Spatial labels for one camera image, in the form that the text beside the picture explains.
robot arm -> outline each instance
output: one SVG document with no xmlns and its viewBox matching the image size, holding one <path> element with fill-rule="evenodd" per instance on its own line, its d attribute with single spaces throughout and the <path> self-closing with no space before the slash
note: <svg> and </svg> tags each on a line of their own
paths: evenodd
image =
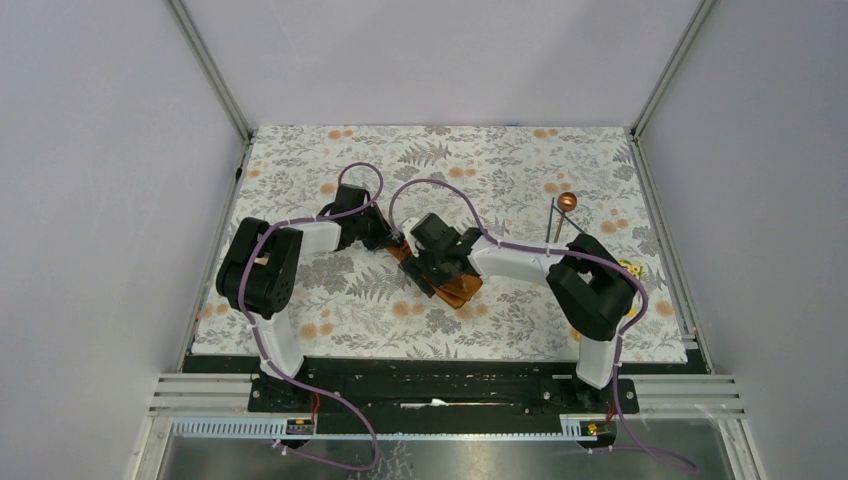
<svg viewBox="0 0 848 480">
<path fill-rule="evenodd" d="M 418 256 L 407 259 L 407 263 L 417 263 L 416 271 L 425 272 L 422 276 L 436 286 L 457 272 L 549 286 L 566 319 L 581 334 L 577 376 L 598 389 L 609 383 L 615 337 L 636 294 L 621 274 L 573 257 L 500 248 L 476 228 L 459 235 L 432 213 L 418 221 L 409 233 L 413 237 L 409 241 L 417 243 Z M 578 235 L 568 248 L 615 262 L 590 235 Z M 588 282 L 581 277 L 587 273 L 592 276 Z"/>
<path fill-rule="evenodd" d="M 324 207 L 321 214 L 352 210 L 362 205 L 367 195 L 362 188 L 341 185 L 335 201 Z M 258 219 L 242 221 L 218 272 L 216 288 L 235 309 L 239 308 L 238 291 L 246 262 L 258 238 L 268 228 L 268 222 Z M 268 349 L 265 353 L 275 359 L 286 374 L 296 374 L 303 361 L 285 309 L 291 298 L 299 258 L 338 251 L 359 240 L 369 250 L 393 247 L 401 268 L 428 296 L 438 293 L 448 300 L 443 295 L 452 282 L 481 275 L 505 276 L 549 286 L 566 319 L 581 334 L 577 377 L 597 389 L 609 383 L 614 367 L 615 337 L 636 293 L 621 274 L 570 256 L 500 248 L 479 229 L 469 228 L 460 235 L 433 213 L 420 221 L 404 222 L 403 229 L 406 241 L 393 236 L 374 205 L 357 215 L 287 226 L 271 234 L 251 268 L 244 300 L 249 310 L 262 316 L 256 328 Z M 397 253 L 407 242 L 408 251 Z M 590 235 L 578 235 L 568 248 L 615 262 Z M 586 274 L 591 274 L 588 281 L 583 278 Z M 482 282 L 474 280 L 476 291 Z M 470 298 L 470 294 L 460 301 Z"/>
</svg>

floral pattern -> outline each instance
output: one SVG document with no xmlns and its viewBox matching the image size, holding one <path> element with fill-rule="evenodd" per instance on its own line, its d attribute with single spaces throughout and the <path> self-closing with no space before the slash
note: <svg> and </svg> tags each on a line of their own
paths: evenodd
<svg viewBox="0 0 848 480">
<path fill-rule="evenodd" d="M 624 360 L 683 362 L 685 352 L 625 132 L 621 128 L 263 126 L 245 167 L 228 239 L 245 217 L 273 223 L 314 215 L 333 200 L 340 170 L 370 162 L 385 178 L 383 212 L 402 183 L 449 181 L 466 192 L 501 238 L 544 242 L 551 200 L 577 195 L 570 217 L 629 268 L 650 294 L 645 318 L 625 336 Z M 345 182 L 376 191 L 373 172 Z M 438 212 L 462 231 L 467 207 L 434 185 L 407 190 L 397 218 Z M 556 229 L 557 219 L 553 221 Z M 561 242 L 577 232 L 567 222 Z M 220 254 L 218 265 L 229 243 Z M 573 361 L 579 335 L 548 289 L 504 278 L 484 285 L 463 308 L 427 298 L 387 252 L 355 245 L 301 259 L 288 310 L 307 355 Z M 192 352 L 256 354 L 247 321 L 210 280 Z"/>
</svg>

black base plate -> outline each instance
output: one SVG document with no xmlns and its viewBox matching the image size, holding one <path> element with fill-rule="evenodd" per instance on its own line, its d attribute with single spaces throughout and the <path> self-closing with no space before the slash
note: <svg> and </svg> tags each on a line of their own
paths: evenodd
<svg viewBox="0 0 848 480">
<path fill-rule="evenodd" d="M 569 378 L 554 379 L 550 375 L 312 374 L 309 378 L 304 374 L 298 377 L 351 401 L 380 434 L 559 433 L 560 414 L 605 415 L 612 398 L 610 387 L 598 392 Z M 633 382 L 619 382 L 624 413 L 638 413 Z M 248 404 L 251 412 L 310 410 L 308 393 L 281 380 L 263 375 L 254 379 L 252 387 Z M 595 401 L 587 404 L 587 392 L 597 397 Z M 627 398 L 628 392 L 634 395 Z M 430 404 L 433 399 L 452 405 L 409 406 Z M 322 398 L 319 415 L 321 433 L 367 433 L 361 420 L 329 398 Z"/>
</svg>

copper ball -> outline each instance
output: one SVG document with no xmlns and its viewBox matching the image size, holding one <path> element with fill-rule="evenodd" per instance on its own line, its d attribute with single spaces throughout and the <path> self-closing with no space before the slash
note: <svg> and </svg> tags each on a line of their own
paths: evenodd
<svg viewBox="0 0 848 480">
<path fill-rule="evenodd" d="M 563 212 L 570 212 L 577 208 L 577 195 L 565 192 L 557 197 L 557 207 Z"/>
</svg>

gray wall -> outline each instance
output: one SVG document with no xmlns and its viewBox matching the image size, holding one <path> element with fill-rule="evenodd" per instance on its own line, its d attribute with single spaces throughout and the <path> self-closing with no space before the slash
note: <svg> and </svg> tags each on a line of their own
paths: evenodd
<svg viewBox="0 0 848 480">
<path fill-rule="evenodd" d="M 0 10 L 0 477 L 114 480 L 240 145 L 164 2 Z"/>
<path fill-rule="evenodd" d="M 698 0 L 190 0 L 254 126 L 630 125 Z"/>
<path fill-rule="evenodd" d="M 719 2 L 645 136 L 771 478 L 844 478 L 848 2 Z"/>
</svg>

